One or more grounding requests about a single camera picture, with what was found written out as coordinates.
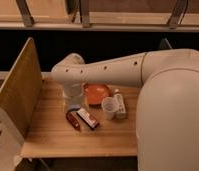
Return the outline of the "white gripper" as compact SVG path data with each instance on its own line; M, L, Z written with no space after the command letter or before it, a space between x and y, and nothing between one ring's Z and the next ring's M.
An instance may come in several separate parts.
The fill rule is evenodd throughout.
M85 105L83 87L80 83L69 84L63 86L64 108L67 111L70 105L79 104L81 107Z

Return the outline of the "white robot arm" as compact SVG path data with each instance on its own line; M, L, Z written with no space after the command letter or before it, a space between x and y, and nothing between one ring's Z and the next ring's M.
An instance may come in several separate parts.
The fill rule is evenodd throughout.
M139 87L138 171L199 171L199 51L151 51L86 64L70 54L51 70L66 99L83 83Z

